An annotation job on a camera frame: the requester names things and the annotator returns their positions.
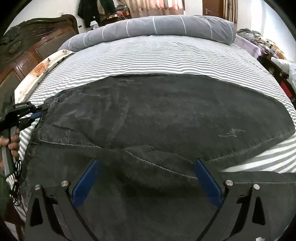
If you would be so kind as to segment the green sleeve left forearm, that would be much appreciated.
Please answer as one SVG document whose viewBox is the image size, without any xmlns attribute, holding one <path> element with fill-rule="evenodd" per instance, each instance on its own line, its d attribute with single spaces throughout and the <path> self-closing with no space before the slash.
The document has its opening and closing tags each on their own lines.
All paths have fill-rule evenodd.
<svg viewBox="0 0 296 241">
<path fill-rule="evenodd" d="M 1 202 L 1 217 L 4 221 L 8 221 L 10 218 L 10 208 L 11 208 L 11 199 L 10 199 L 10 186 L 4 180 L 3 177 L 0 178 L 0 202 Z"/>
</svg>

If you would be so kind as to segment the left hand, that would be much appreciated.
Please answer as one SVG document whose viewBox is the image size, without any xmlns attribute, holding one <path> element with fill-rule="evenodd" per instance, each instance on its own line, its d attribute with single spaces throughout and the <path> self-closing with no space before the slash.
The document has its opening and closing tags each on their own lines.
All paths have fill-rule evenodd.
<svg viewBox="0 0 296 241">
<path fill-rule="evenodd" d="M 13 157 L 18 158 L 19 157 L 19 142 L 20 142 L 20 130 L 17 128 L 15 133 L 11 136 L 11 140 L 5 137 L 1 137 L 0 139 L 0 146 L 2 147 L 8 147 Z"/>
</svg>

